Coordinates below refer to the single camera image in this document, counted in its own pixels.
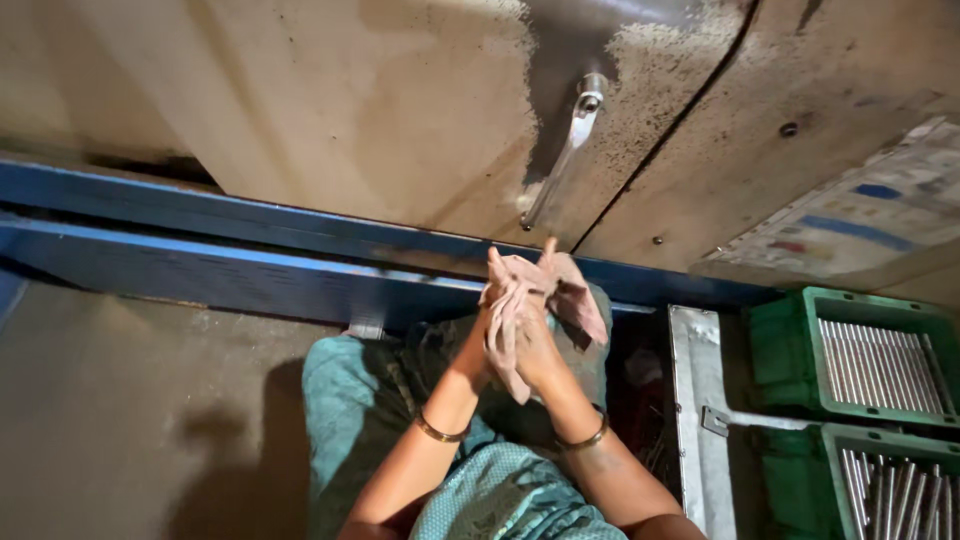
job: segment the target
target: bangle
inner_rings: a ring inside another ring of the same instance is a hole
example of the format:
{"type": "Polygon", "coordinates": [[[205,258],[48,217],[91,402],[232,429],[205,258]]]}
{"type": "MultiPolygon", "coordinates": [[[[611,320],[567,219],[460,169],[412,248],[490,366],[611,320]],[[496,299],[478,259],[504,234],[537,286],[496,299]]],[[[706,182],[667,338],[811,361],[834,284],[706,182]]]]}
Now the bangle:
{"type": "Polygon", "coordinates": [[[414,418],[414,423],[420,426],[420,429],[424,433],[430,435],[432,438],[437,439],[442,443],[460,443],[467,438],[467,434],[470,433],[470,424],[467,424],[467,428],[456,435],[448,435],[442,431],[434,429],[433,426],[427,424],[426,420],[423,419],[423,409],[417,410],[417,416],[414,418]]]}
{"type": "Polygon", "coordinates": [[[563,449],[564,451],[569,452],[569,451],[582,450],[584,448],[589,448],[591,446],[596,445],[598,442],[600,442],[600,439],[602,439],[604,435],[607,434],[607,430],[610,428],[610,417],[607,415],[607,411],[604,410],[603,407],[600,405],[596,405],[596,404],[591,404],[591,405],[593,405],[593,408],[595,408],[596,411],[600,413],[600,416],[603,417],[603,421],[600,423],[600,430],[598,430],[591,438],[587,439],[586,441],[573,443],[573,444],[565,442],[561,440],[560,437],[557,437],[557,445],[560,446],[560,448],[563,449]]]}

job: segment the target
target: screw head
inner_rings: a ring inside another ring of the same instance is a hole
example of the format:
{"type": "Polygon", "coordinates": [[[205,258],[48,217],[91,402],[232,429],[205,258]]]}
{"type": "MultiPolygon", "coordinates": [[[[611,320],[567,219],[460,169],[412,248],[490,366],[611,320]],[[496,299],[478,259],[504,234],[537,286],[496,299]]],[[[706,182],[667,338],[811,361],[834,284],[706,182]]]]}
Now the screw head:
{"type": "Polygon", "coordinates": [[[797,126],[797,122],[787,122],[780,126],[780,136],[783,138],[790,138],[797,134],[797,131],[800,130],[800,127],[797,126]]]}

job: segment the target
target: pink cloth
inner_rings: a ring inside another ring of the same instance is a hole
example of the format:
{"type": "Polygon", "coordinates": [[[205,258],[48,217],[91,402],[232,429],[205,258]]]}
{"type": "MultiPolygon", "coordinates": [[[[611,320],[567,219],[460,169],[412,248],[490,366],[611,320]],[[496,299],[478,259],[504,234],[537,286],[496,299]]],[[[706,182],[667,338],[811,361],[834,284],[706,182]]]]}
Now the pink cloth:
{"type": "Polygon", "coordinates": [[[594,341],[607,343],[607,325],[573,258],[556,253],[557,239],[549,238],[537,264],[516,255],[502,257],[491,247],[489,281],[480,305],[490,309],[485,337],[487,358],[517,403],[530,399],[530,386],[516,371],[516,343],[523,337],[530,315],[549,309],[557,317],[582,328],[594,341]]]}

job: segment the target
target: woman's right hand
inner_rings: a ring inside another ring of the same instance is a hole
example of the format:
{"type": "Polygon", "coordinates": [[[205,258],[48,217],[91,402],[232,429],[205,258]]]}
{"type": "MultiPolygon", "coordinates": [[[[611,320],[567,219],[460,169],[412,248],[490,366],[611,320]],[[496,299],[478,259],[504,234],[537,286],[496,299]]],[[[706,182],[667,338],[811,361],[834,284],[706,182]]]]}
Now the woman's right hand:
{"type": "Polygon", "coordinates": [[[564,358],[553,341],[553,332],[546,322],[542,301],[533,300],[524,307],[516,341],[516,371],[536,392],[544,388],[563,370],[564,358]]]}

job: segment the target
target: dusty surface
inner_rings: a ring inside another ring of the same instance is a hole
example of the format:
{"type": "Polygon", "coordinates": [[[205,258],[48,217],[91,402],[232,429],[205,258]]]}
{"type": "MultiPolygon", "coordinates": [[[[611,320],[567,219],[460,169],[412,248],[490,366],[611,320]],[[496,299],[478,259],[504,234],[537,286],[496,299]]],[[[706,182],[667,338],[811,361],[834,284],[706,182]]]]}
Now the dusty surface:
{"type": "Polygon", "coordinates": [[[233,195],[525,244],[554,233],[568,248],[727,51],[741,8],[10,0],[0,136],[188,154],[233,195]],[[597,70],[613,90],[595,143],[524,233],[574,87],[597,70]]]}
{"type": "Polygon", "coordinates": [[[300,366],[339,331],[31,284],[0,333],[0,536],[302,538],[300,366]]]}
{"type": "MultiPolygon", "coordinates": [[[[732,65],[577,255],[750,279],[700,261],[929,116],[958,111],[958,25],[943,0],[762,2],[732,65]],[[787,122],[796,136],[780,136],[787,122]]],[[[871,289],[903,272],[848,282],[871,289]]]]}

